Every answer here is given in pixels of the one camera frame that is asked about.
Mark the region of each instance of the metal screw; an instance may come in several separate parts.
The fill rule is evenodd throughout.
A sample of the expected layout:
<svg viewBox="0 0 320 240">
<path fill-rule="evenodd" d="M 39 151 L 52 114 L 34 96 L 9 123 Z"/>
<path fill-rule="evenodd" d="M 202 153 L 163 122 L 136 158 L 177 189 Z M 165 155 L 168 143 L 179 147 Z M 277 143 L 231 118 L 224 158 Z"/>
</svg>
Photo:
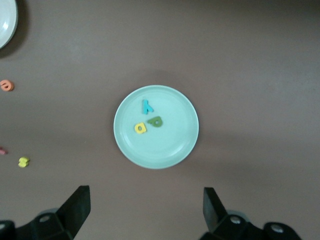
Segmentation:
<svg viewBox="0 0 320 240">
<path fill-rule="evenodd" d="M 275 231 L 276 233 L 278 233 L 278 234 L 282 234 L 284 232 L 284 229 L 281 226 L 277 225 L 277 224 L 271 225 L 271 229 L 273 231 Z"/>
<path fill-rule="evenodd" d="M 240 224 L 241 220 L 240 218 L 238 218 L 237 216 L 232 216 L 230 217 L 231 222 L 233 222 L 234 224 Z"/>
<path fill-rule="evenodd" d="M 49 216 L 49 215 L 43 216 L 42 218 L 40 218 L 39 222 L 40 222 L 40 223 L 44 223 L 44 222 L 48 221 L 49 219 L 50 219 L 50 216 Z"/>
</svg>

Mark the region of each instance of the brown table surface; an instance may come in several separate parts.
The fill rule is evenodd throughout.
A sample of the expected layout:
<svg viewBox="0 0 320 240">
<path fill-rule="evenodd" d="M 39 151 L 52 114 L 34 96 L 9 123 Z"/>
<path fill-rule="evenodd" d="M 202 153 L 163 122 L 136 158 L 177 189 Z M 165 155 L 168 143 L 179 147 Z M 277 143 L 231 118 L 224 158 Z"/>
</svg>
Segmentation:
<svg viewBox="0 0 320 240">
<path fill-rule="evenodd" d="M 317 239 L 320 8 L 307 2 L 19 1 L 0 49 L 15 84 L 0 91 L 0 219 L 21 226 L 89 185 L 77 240 L 197 240 L 214 187 L 257 227 Z M 113 133 L 121 101 L 153 84 L 184 93 L 200 125 L 163 170 L 131 163 Z"/>
</svg>

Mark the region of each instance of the plate rim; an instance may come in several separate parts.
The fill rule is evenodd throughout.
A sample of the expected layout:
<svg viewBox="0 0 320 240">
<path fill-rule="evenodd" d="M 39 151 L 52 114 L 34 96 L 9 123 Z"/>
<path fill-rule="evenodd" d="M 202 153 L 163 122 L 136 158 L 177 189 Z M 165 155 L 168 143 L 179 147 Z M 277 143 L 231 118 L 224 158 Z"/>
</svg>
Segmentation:
<svg viewBox="0 0 320 240">
<path fill-rule="evenodd" d="M 147 88 L 163 88 L 163 89 L 167 89 L 167 90 L 171 90 L 171 91 L 174 91 L 176 92 L 177 94 L 179 94 L 180 96 L 182 96 L 183 98 L 185 98 L 187 100 L 187 102 L 190 104 L 190 106 L 192 107 L 192 112 L 194 113 L 194 116 L 196 118 L 196 137 L 195 137 L 195 140 L 194 140 L 194 143 L 192 143 L 192 147 L 190 147 L 190 149 L 186 152 L 186 154 L 184 155 L 184 157 L 182 159 L 179 159 L 179 161 L 176 161 L 174 162 L 173 164 L 168 164 L 166 166 L 161 166 L 161 167 L 153 167 L 153 166 L 149 166 L 149 165 L 144 165 L 144 164 L 141 164 L 141 163 L 138 163 L 137 161 L 135 161 L 134 159 L 130 158 L 126 153 L 125 151 L 121 148 L 121 145 L 119 144 L 119 140 L 117 138 L 117 134 L 116 134 L 116 119 L 117 119 L 117 116 L 119 115 L 119 111 L 120 111 L 120 108 L 123 104 L 125 104 L 126 100 L 128 98 L 130 98 L 133 94 L 135 94 L 136 92 L 138 91 L 142 91 L 144 89 L 147 89 Z M 186 159 L 190 153 L 193 151 L 193 149 L 195 148 L 196 144 L 197 144 L 197 141 L 198 141 L 198 138 L 199 138 L 199 117 L 198 117 L 198 114 L 197 114 L 197 111 L 194 107 L 194 105 L 192 104 L 192 102 L 189 100 L 189 98 L 187 98 L 186 95 L 184 95 L 182 92 L 178 91 L 177 89 L 173 88 L 173 87 L 170 87 L 170 86 L 166 86 L 166 85 L 160 85 L 160 84 L 152 84 L 152 85 L 146 85 L 146 86 L 142 86 L 142 87 L 139 87 L 135 90 L 133 90 L 131 93 L 129 93 L 123 100 L 122 102 L 120 103 L 120 105 L 118 106 L 116 112 L 115 112 L 115 115 L 114 115 L 114 118 L 113 118 L 113 135 L 114 135 L 114 139 L 115 139 L 115 142 L 118 146 L 118 148 L 120 149 L 120 151 L 122 152 L 122 154 L 128 159 L 130 160 L 132 163 L 140 166 L 140 167 L 143 167 L 143 168 L 146 168 L 146 169 L 153 169 L 153 170 L 160 170 L 160 169 L 166 169 L 166 168 L 170 168 L 170 167 L 173 167 L 179 163 L 181 163 L 184 159 Z"/>
<path fill-rule="evenodd" d="M 10 40 L 12 39 L 12 37 L 15 35 L 17 26 L 18 26 L 18 5 L 17 5 L 17 1 L 16 0 L 7 0 L 9 3 L 11 3 L 14 7 L 10 8 L 8 11 L 10 12 L 10 14 L 14 14 L 15 18 L 14 18 L 14 26 L 13 28 L 10 30 L 10 34 L 8 34 L 5 37 L 8 37 L 7 39 L 4 37 L 4 41 L 3 43 L 0 43 L 0 49 L 2 49 L 4 46 L 6 46 Z"/>
</svg>

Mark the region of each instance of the yellow foam letter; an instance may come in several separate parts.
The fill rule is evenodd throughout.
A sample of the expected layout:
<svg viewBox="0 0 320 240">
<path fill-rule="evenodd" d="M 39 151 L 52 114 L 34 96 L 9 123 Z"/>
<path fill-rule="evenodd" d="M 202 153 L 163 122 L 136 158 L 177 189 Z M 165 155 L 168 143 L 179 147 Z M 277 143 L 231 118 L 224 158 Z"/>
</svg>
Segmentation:
<svg viewBox="0 0 320 240">
<path fill-rule="evenodd" d="M 137 125 L 135 125 L 134 130 L 136 131 L 137 134 L 143 134 L 147 131 L 146 126 L 143 122 L 140 122 Z"/>
</svg>

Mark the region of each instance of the plate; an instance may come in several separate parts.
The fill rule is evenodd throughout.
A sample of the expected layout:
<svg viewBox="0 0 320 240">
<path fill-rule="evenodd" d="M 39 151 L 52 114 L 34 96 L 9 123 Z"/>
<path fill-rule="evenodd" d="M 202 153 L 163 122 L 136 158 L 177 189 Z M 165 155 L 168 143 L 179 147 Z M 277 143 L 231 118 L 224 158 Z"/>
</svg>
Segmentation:
<svg viewBox="0 0 320 240">
<path fill-rule="evenodd" d="M 0 49 L 15 34 L 18 23 L 18 8 L 15 0 L 0 0 Z"/>
<path fill-rule="evenodd" d="M 113 131 L 118 147 L 130 161 L 148 169 L 165 169 L 190 154 L 198 139 L 199 120 L 181 92 L 149 85 L 122 101 Z"/>
</svg>

